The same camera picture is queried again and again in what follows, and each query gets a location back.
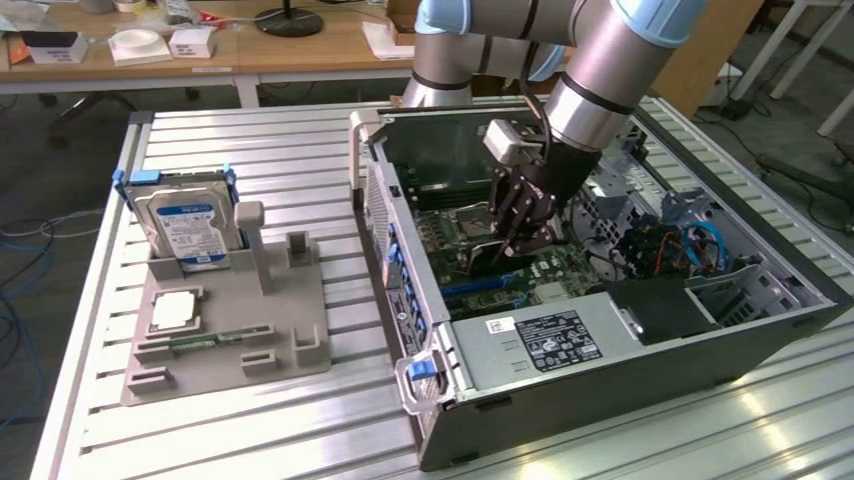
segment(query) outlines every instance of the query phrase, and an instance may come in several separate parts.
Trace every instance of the hard drive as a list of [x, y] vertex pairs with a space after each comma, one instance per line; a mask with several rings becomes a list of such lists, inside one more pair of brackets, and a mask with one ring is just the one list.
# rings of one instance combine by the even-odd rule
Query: hard drive
[[225, 268], [228, 252], [245, 248], [233, 219], [233, 171], [140, 170], [124, 177], [117, 170], [113, 186], [136, 214], [153, 256], [175, 257], [185, 272]]

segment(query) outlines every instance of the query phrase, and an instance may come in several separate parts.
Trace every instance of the blue cable on floor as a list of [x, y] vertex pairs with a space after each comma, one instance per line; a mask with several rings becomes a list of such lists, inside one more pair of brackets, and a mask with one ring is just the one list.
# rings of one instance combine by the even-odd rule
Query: blue cable on floor
[[24, 340], [24, 347], [29, 353], [29, 357], [32, 360], [32, 364], [33, 364], [33, 368], [36, 371], [36, 388], [29, 396], [29, 399], [26, 400], [26, 402], [24, 403], [24, 405], [20, 406], [20, 408], [17, 409], [17, 411], [13, 413], [13, 415], [5, 419], [5, 421], [2, 423], [0, 423], [0, 432], [2, 431], [2, 429], [10, 425], [14, 420], [17, 420], [17, 418], [20, 418], [21, 415], [24, 415], [26, 413], [26, 411], [33, 408], [38, 401], [41, 400], [41, 395], [44, 392], [44, 369], [41, 367], [41, 360], [38, 358], [38, 352], [36, 351], [36, 343], [32, 340], [32, 335], [29, 334], [29, 329], [26, 328], [26, 325], [24, 325], [24, 322], [20, 321], [20, 319], [17, 318], [17, 315], [14, 313], [14, 311], [12, 310], [12, 306], [8, 303], [9, 299], [16, 298], [21, 295], [21, 293], [24, 293], [24, 291], [26, 291], [28, 288], [30, 288], [36, 282], [38, 282], [38, 280], [41, 280], [41, 278], [44, 278], [44, 275], [48, 273], [48, 271], [50, 270], [50, 266], [53, 263], [52, 260], [52, 256], [50, 256], [50, 252], [48, 249], [45, 248], [38, 248], [38, 247], [24, 247], [20, 245], [12, 245], [9, 243], [5, 243], [2, 241], [0, 241], [0, 247], [5, 247], [9, 248], [12, 250], [17, 250], [17, 251], [22, 251], [22, 252], [33, 252], [33, 253], [40, 253], [44, 257], [44, 262], [42, 262], [42, 267], [41, 267], [41, 271], [29, 279], [26, 280], [21, 285], [18, 285], [12, 291], [2, 293], [0, 292], [0, 300], [2, 300], [2, 303], [5, 304], [8, 310], [9, 310], [9, 314], [0, 314], [0, 319], [2, 319], [8, 325], [9, 325], [9, 330], [6, 332], [6, 334], [4, 334], [2, 336], [2, 340], [5, 340], [5, 338], [9, 336], [9, 334], [17, 330], [22, 340]]
[[41, 393], [44, 390], [44, 369], [41, 368], [41, 360], [38, 360], [38, 352], [36, 351], [36, 343], [32, 341], [32, 336], [29, 335], [29, 330], [26, 326], [17, 321], [14, 317], [9, 317], [8, 315], [0, 315], [0, 318], [9, 322], [10, 325], [14, 325], [18, 331], [21, 332], [21, 337], [24, 338], [24, 346], [29, 351], [29, 356], [32, 357], [32, 364], [36, 369], [36, 389], [29, 395], [29, 400], [26, 403], [21, 405], [14, 414], [5, 419], [2, 423], [0, 423], [0, 432], [2, 429], [17, 420], [17, 418], [26, 413], [26, 411], [37, 404], [41, 400]]
[[50, 270], [50, 267], [53, 266], [53, 257], [50, 256], [50, 251], [45, 250], [44, 248], [38, 248], [38, 247], [22, 247], [20, 245], [12, 245], [10, 243], [5, 243], [2, 240], [0, 240], [0, 247], [5, 247], [9, 248], [12, 250], [17, 250], [21, 252], [33, 252], [33, 253], [42, 253], [44, 254], [44, 265], [41, 267], [41, 271], [36, 274], [34, 277], [32, 277], [29, 280], [26, 280], [21, 285], [17, 286], [17, 288], [14, 290], [12, 290], [10, 292], [6, 292], [5, 298], [14, 298], [17, 297], [29, 287], [32, 287], [36, 282], [38, 280], [41, 280], [41, 278], [44, 278], [44, 276], [46, 275], [48, 271]]

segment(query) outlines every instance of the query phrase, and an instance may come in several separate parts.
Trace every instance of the aluminum table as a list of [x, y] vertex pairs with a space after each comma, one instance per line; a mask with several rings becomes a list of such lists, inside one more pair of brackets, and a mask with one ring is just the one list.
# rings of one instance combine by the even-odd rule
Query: aluminum table
[[[854, 318], [778, 352], [736, 382], [453, 469], [423, 473], [400, 408], [356, 237], [348, 114], [385, 104], [133, 117], [119, 165], [188, 171], [229, 163], [264, 238], [319, 240], [333, 367], [313, 377], [121, 407], [148, 243], [113, 193], [99, 233], [32, 478], [779, 478], [854, 472]], [[835, 281], [854, 261], [660, 100], [642, 108]], [[694, 184], [670, 153], [648, 164]]]

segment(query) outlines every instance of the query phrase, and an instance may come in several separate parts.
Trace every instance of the black lamp base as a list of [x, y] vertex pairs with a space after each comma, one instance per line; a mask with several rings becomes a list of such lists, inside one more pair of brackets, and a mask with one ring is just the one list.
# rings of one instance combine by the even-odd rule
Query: black lamp base
[[263, 18], [263, 20], [255, 20], [260, 31], [277, 37], [307, 37], [323, 30], [320, 15], [299, 8], [291, 9], [291, 18], [284, 16], [284, 11], [280, 8], [264, 10], [255, 15], [255, 18]]

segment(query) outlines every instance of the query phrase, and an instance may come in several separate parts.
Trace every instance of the sticker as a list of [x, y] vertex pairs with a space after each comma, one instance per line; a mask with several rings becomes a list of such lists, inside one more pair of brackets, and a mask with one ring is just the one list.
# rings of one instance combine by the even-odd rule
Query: sticker
[[225, 258], [223, 233], [213, 228], [213, 206], [208, 203], [157, 209], [157, 217], [172, 254], [184, 263], [211, 263]]
[[228, 73], [231, 71], [231, 67], [193, 67], [192, 69], [192, 73]]
[[516, 322], [512, 317], [496, 318], [485, 321], [485, 329], [491, 334], [508, 332], [516, 329]]
[[602, 357], [575, 310], [516, 322], [516, 331], [540, 372]]

